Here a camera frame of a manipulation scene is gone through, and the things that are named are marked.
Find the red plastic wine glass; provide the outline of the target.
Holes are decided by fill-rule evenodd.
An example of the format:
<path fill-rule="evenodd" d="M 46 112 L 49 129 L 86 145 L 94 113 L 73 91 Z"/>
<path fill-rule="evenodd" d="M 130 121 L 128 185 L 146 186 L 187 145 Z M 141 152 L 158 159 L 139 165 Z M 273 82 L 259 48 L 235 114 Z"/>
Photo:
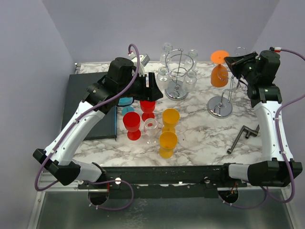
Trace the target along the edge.
<path fill-rule="evenodd" d="M 143 111 L 142 120 L 144 122 L 149 118 L 153 118 L 153 119 L 155 118 L 155 115 L 153 113 L 155 110 L 155 105 L 156 105 L 155 101 L 153 101 L 153 102 L 140 101 L 140 107 L 141 107 L 141 110 Z"/>
<path fill-rule="evenodd" d="M 128 112 L 123 117 L 123 124 L 127 130 L 127 137 L 136 141 L 141 137 L 141 118 L 136 112 Z"/>

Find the dark orange wine glass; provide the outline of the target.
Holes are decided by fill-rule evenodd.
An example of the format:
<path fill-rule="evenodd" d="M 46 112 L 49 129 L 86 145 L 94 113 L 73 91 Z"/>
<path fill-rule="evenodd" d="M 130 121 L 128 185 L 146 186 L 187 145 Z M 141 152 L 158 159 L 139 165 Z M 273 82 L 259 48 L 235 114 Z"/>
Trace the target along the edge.
<path fill-rule="evenodd" d="M 214 87 L 222 88 L 228 84 L 229 74 L 224 66 L 224 58 L 228 56 L 229 53 L 224 50 L 218 50 L 211 54 L 210 59 L 212 63 L 216 64 L 211 73 L 211 84 Z"/>

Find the blue plastic wine glass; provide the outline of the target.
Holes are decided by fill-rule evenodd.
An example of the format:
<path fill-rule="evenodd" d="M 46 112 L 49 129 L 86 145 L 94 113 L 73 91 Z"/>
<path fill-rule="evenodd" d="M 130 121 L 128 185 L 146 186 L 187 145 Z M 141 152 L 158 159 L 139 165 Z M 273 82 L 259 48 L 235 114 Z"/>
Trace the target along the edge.
<path fill-rule="evenodd" d="M 125 116 L 128 112 L 134 112 L 132 104 L 134 99 L 132 97 L 124 97 L 119 99 L 118 107 L 122 108 L 122 116 Z"/>

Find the clear wine glass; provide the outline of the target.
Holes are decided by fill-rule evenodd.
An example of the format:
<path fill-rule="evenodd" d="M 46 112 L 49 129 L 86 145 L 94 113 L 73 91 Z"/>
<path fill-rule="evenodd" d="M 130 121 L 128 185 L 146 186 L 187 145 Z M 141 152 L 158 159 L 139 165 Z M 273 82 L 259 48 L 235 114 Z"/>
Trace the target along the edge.
<path fill-rule="evenodd" d="M 159 131 L 158 122 L 154 118 L 148 118 L 144 122 L 144 132 L 147 136 L 147 143 L 156 143 L 156 136 Z"/>

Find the yellow-orange wine glass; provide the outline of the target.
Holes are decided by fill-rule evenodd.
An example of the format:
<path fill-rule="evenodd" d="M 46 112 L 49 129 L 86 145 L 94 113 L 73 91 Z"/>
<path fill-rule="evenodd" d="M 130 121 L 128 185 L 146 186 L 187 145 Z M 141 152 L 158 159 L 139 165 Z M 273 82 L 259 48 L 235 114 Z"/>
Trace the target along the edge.
<path fill-rule="evenodd" d="M 178 143 L 177 135 L 173 132 L 166 131 L 160 135 L 159 142 L 159 155 L 163 158 L 170 158 L 173 155 L 174 149 Z"/>

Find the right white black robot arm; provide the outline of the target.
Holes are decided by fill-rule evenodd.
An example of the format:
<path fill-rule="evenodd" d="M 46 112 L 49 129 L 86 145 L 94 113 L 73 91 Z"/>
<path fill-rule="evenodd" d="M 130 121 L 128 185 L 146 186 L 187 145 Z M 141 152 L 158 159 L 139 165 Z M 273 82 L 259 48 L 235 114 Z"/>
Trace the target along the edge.
<path fill-rule="evenodd" d="M 227 171 L 219 175 L 219 181 L 225 187 L 230 187 L 237 179 L 253 186 L 286 187 L 303 167 L 294 160 L 287 144 L 280 111 L 282 96 L 273 83 L 280 55 L 272 49 L 224 60 L 234 77 L 247 82 L 247 96 L 260 127 L 263 157 L 255 164 L 228 164 Z"/>

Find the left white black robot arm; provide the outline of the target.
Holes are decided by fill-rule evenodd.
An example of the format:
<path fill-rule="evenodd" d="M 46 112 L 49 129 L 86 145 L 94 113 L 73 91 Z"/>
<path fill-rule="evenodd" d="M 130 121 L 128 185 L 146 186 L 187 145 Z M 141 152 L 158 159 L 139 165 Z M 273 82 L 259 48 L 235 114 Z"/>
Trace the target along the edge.
<path fill-rule="evenodd" d="M 99 81 L 88 86 L 74 115 L 56 139 L 45 149 L 36 149 L 33 157 L 64 186 L 84 180 L 94 188 L 102 188 L 106 181 L 102 168 L 73 157 L 91 129 L 118 105 L 122 97 L 153 102 L 163 94 L 153 72 L 140 74 L 131 60 L 118 57 Z"/>

